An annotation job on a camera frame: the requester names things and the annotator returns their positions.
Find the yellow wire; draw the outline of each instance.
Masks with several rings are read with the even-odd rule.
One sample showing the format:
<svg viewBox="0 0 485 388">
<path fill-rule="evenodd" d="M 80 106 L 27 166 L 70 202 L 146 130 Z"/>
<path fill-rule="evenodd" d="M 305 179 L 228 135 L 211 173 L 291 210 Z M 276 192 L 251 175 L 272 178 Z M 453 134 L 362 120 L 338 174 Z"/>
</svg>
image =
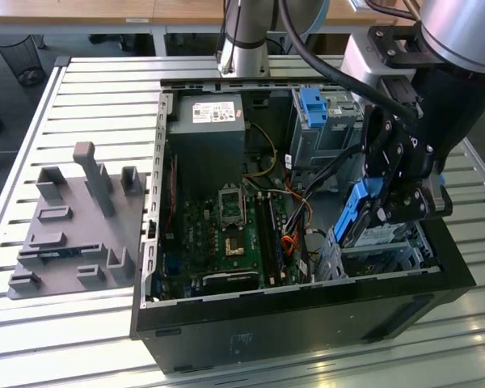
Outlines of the yellow wire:
<svg viewBox="0 0 485 388">
<path fill-rule="evenodd" d="M 267 175 L 267 174 L 269 174 L 270 172 L 273 171 L 273 169 L 275 168 L 275 165 L 276 165 L 276 148 L 275 148 L 275 145 L 273 144 L 272 139 L 268 136 L 268 134 L 266 133 L 266 131 L 264 131 L 259 125 L 255 124 L 255 123 L 250 123 L 250 124 L 253 125 L 254 127 L 256 127 L 266 137 L 266 139 L 268 139 L 269 144 L 273 148 L 273 160 L 272 160 L 272 164 L 271 164 L 271 166 L 266 171 L 251 172 L 249 174 L 242 174 L 242 176 L 244 176 L 246 178 L 256 178 L 256 177 L 259 177 L 259 176 Z"/>
</svg>

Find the blue plastic latch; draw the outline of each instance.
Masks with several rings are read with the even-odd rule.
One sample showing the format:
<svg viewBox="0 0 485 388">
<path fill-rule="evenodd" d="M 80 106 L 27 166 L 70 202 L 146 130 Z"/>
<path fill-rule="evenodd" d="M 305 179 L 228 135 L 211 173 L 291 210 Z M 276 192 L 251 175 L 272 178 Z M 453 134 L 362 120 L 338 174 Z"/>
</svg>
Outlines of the blue plastic latch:
<svg viewBox="0 0 485 388">
<path fill-rule="evenodd" d="M 374 198 L 379 195 L 382 188 L 382 178 L 368 178 L 360 180 L 352 188 L 350 197 L 347 200 L 338 222 L 334 226 L 336 241 L 340 242 L 347 228 L 357 219 L 359 204 L 363 198 L 369 196 Z"/>
<path fill-rule="evenodd" d="M 300 103 L 309 128 L 323 128 L 327 122 L 327 102 L 317 87 L 301 87 Z"/>
</svg>

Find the motherboard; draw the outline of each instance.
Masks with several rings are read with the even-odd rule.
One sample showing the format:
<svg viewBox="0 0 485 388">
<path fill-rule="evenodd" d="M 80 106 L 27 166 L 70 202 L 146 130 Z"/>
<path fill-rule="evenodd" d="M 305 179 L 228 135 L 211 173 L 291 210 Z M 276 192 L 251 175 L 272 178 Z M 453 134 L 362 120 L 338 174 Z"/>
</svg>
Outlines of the motherboard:
<svg viewBox="0 0 485 388">
<path fill-rule="evenodd" d="M 285 198 L 225 186 L 216 198 L 183 206 L 179 249 L 164 251 L 155 284 L 163 299 L 292 284 L 295 264 L 280 246 Z"/>
</svg>

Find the ram slot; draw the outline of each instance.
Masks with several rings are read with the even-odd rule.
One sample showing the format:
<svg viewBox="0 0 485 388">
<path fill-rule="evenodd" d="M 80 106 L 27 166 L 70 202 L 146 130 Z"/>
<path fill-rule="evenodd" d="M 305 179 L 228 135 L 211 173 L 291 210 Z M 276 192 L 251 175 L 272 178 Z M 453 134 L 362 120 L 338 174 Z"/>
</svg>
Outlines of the ram slot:
<svg viewBox="0 0 485 388">
<path fill-rule="evenodd" d="M 264 197 L 261 193 L 255 196 L 255 219 L 264 281 L 270 287 L 278 286 L 285 277 L 280 232 L 275 221 L 271 198 Z"/>
</svg>

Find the gray plastic holder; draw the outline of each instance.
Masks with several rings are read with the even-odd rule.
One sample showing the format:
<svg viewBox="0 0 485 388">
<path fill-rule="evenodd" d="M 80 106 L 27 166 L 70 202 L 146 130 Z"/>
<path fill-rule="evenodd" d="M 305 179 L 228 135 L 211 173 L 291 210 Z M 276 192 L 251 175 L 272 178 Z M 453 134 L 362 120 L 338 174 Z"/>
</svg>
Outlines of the gray plastic holder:
<svg viewBox="0 0 485 388">
<path fill-rule="evenodd" d="M 94 151 L 92 143 L 74 148 L 86 178 L 41 169 L 41 197 L 11 277 L 10 299 L 133 285 L 146 176 L 136 167 L 110 176 Z"/>
</svg>

